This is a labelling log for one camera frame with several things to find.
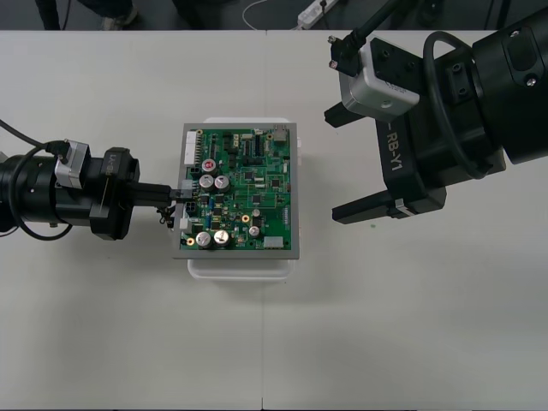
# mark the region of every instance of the green circuit board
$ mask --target green circuit board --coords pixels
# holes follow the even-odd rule
[[[182,233],[181,249],[200,249],[198,233],[229,234],[225,250],[291,249],[291,145],[284,126],[273,129],[204,129],[196,131],[193,200],[185,210],[191,232]],[[208,166],[215,164],[215,171]],[[228,191],[200,186],[204,175],[228,177]],[[249,230],[257,227],[259,236]]]

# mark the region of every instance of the white plastic container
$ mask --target white plastic container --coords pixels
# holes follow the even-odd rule
[[[278,117],[210,117],[204,122],[289,122]],[[297,138],[298,164],[301,165],[301,139]],[[286,259],[190,259],[188,272],[197,280],[283,281],[293,271],[296,260]]]

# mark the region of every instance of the screw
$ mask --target screw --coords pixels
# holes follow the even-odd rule
[[[382,50],[382,51],[380,52],[379,58],[380,58],[383,62],[385,62],[386,60],[388,60],[388,59],[390,58],[390,53],[388,52],[388,50]]]

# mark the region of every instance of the electronic component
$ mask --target electronic component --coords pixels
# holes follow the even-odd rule
[[[248,233],[251,238],[258,238],[260,236],[260,228],[252,225],[249,227]]]
[[[215,188],[219,193],[226,193],[230,189],[230,180],[227,176],[219,176],[215,179]]]
[[[284,126],[278,127],[274,133],[272,133],[272,139],[276,143],[285,143],[288,139],[288,132]]]
[[[215,233],[213,239],[219,247],[226,247],[229,245],[230,235],[226,232],[226,230],[220,229]]]
[[[200,187],[206,192],[210,192],[215,188],[215,180],[209,174],[204,174],[200,177]]]
[[[265,248],[283,248],[283,237],[265,237]]]
[[[185,211],[183,211],[181,220],[179,221],[179,230],[185,234],[192,234],[192,223]]]
[[[211,235],[207,231],[202,231],[196,235],[196,244],[198,247],[209,248],[213,244]]]
[[[190,217],[194,217],[198,212],[198,207],[196,206],[195,202],[190,201],[185,204],[185,211]]]
[[[212,158],[208,158],[207,160],[203,161],[202,170],[206,174],[214,176],[215,172],[217,171],[217,163],[215,163],[215,160],[213,160]]]
[[[253,146],[255,147],[255,157],[261,157],[260,156],[260,153],[261,153],[260,136],[258,136],[258,135],[255,136],[255,142],[254,142]]]
[[[198,178],[202,175],[202,170],[200,170],[199,167],[192,167],[190,169],[190,176],[194,177],[194,178]]]

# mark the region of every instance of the electrolytic capacitor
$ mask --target electrolytic capacitor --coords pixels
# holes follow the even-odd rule
[[[212,191],[215,188],[215,180],[210,175],[204,174],[200,177],[200,187],[206,192]]]
[[[226,193],[230,189],[230,180],[227,176],[219,176],[215,179],[215,187],[219,193]]]
[[[230,235],[224,229],[215,232],[213,239],[220,247],[226,247],[230,241]]]
[[[211,241],[211,235],[205,231],[198,233],[196,236],[196,244],[198,244],[199,247],[209,248],[212,243],[213,241]]]
[[[249,227],[248,233],[252,238],[257,238],[260,235],[260,228],[252,225],[251,227]]]
[[[206,174],[214,176],[217,173],[217,163],[215,163],[215,160],[213,160],[212,158],[208,158],[202,163],[202,170]]]

